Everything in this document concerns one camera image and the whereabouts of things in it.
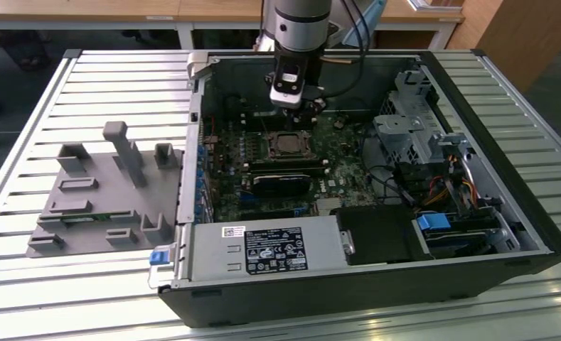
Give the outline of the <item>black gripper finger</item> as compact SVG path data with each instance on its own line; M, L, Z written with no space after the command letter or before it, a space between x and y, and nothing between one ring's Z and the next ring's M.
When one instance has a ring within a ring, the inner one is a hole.
M326 109L326 100L323 98L316 98L307 103L307 123L308 128L312 129L316 126L318 115Z
M307 130L302 107L298 109L287 109L287 130Z

